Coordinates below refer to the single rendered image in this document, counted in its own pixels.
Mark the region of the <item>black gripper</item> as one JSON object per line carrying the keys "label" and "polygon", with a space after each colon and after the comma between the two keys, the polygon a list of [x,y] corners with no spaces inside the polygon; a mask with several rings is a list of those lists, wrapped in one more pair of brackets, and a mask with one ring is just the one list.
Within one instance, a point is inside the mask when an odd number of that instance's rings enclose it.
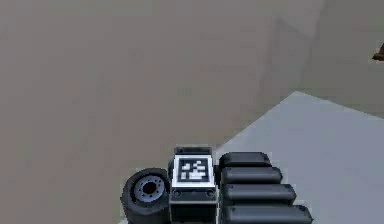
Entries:
{"label": "black gripper", "polygon": [[120,196],[128,224],[170,224],[169,191],[163,168],[145,168],[132,175]]}

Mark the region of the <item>brown wooden furniture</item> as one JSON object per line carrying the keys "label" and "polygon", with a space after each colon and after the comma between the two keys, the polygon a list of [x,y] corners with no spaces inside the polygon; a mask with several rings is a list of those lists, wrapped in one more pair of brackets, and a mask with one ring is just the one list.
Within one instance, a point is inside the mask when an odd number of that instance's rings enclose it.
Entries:
{"label": "brown wooden furniture", "polygon": [[372,57],[375,61],[384,61],[384,43],[381,45],[380,49]]}

